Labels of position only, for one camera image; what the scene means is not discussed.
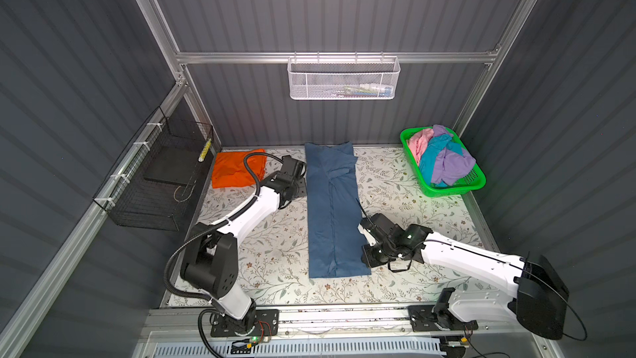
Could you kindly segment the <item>blue t shirt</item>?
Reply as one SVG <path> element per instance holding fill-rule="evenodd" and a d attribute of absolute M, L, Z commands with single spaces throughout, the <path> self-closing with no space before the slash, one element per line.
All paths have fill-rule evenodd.
<path fill-rule="evenodd" d="M 359 232 L 356 163 L 351 143 L 305 144 L 310 278 L 368 276 L 363 263 L 367 240 Z"/>

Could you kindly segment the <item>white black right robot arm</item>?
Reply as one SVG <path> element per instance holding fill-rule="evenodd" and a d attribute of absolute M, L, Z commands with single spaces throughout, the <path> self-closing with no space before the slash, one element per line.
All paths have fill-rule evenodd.
<path fill-rule="evenodd" d="M 443 288 L 435 304 L 410 307 L 414 330 L 473 331 L 483 321 L 517 321 L 545 339 L 564 337 L 569 291 L 544 256 L 483 250 L 423 225 L 404 229 L 383 214 L 364 216 L 358 229 L 368 242 L 362 261 L 370 269 L 404 260 L 442 266 L 491 286 L 477 292 Z"/>

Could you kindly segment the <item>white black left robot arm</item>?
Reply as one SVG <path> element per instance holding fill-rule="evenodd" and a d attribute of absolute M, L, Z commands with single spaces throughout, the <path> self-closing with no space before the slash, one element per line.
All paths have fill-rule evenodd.
<path fill-rule="evenodd" d="M 248 164 L 253 157 L 270 157 L 281 168 L 261 180 Z M 194 235 L 171 256 L 164 282 L 175 296 L 210 302 L 227 321 L 246 332 L 256 321 L 256 303 L 239 285 L 238 249 L 266 217 L 299 196 L 306 164 L 289 155 L 252 152 L 243 165 L 254 180 L 253 194 L 222 219 L 197 224 Z"/>

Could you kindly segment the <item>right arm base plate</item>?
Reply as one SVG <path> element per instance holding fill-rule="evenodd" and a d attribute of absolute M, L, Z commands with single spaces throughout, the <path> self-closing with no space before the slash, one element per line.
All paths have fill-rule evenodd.
<path fill-rule="evenodd" d="M 414 331 L 476 331 L 477 321 L 464 323 L 448 310 L 436 310 L 434 304 L 407 307 L 408 319 Z"/>

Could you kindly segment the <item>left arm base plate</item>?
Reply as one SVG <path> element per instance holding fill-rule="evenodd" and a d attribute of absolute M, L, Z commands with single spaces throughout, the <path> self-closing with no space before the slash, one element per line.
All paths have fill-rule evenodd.
<path fill-rule="evenodd" d="M 242 320 L 215 314 L 211 319 L 210 336 L 276 336 L 279 317 L 280 311 L 277 309 L 260 308 L 249 311 Z"/>

